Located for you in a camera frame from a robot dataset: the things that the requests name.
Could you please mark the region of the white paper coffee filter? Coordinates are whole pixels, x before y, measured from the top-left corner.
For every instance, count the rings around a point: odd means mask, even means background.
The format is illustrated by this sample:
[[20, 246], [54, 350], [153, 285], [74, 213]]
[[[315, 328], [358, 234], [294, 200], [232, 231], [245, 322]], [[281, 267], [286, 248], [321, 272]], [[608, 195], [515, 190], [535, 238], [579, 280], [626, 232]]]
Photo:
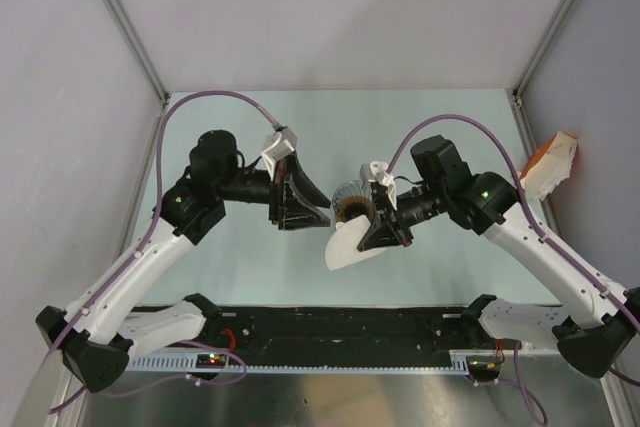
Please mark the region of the white paper coffee filter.
[[366, 216], [336, 223], [335, 232], [330, 236], [324, 253], [325, 263], [330, 271], [362, 262], [387, 251], [386, 247], [358, 250], [358, 245], [370, 226], [371, 222]]

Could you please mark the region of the smoked glass dripper cone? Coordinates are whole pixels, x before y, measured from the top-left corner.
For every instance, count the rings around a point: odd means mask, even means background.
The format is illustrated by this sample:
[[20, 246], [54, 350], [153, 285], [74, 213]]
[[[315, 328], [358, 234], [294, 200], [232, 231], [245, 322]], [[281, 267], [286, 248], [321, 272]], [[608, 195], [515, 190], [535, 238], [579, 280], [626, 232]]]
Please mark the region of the smoked glass dripper cone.
[[371, 194], [360, 180], [352, 180], [339, 186], [332, 197], [332, 209], [337, 222], [346, 223], [360, 216], [371, 220], [374, 205]]

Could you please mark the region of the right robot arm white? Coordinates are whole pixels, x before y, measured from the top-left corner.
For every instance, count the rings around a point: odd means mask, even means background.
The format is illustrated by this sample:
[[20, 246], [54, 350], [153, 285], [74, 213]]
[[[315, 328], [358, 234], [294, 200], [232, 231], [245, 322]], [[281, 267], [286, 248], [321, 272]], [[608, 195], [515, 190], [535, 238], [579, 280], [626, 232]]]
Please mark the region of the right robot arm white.
[[436, 135], [410, 150], [421, 176], [397, 194], [385, 162], [361, 168], [375, 208], [357, 249], [411, 245], [413, 226], [446, 214], [518, 260], [558, 300], [514, 304], [483, 294], [464, 311], [464, 340], [476, 348], [513, 339], [556, 350], [575, 370], [599, 379], [638, 332], [639, 290], [608, 278], [576, 254], [494, 172], [474, 174], [450, 140]]

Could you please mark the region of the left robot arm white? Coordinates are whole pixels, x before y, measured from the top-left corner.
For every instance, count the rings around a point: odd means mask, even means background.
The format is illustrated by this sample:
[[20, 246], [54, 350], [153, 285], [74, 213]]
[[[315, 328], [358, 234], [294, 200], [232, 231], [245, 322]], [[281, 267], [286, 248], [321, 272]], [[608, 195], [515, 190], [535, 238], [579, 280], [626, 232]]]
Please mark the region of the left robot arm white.
[[129, 364], [167, 346], [209, 346], [222, 335], [222, 311], [202, 294], [138, 319], [128, 316], [140, 298], [226, 215], [228, 201], [264, 204], [281, 231], [330, 225], [329, 199], [302, 170], [297, 138], [282, 127], [265, 141], [265, 167], [241, 165], [233, 134], [204, 133], [189, 164], [155, 208], [148, 231], [79, 299], [45, 307], [36, 324], [64, 366], [91, 393], [111, 386]]

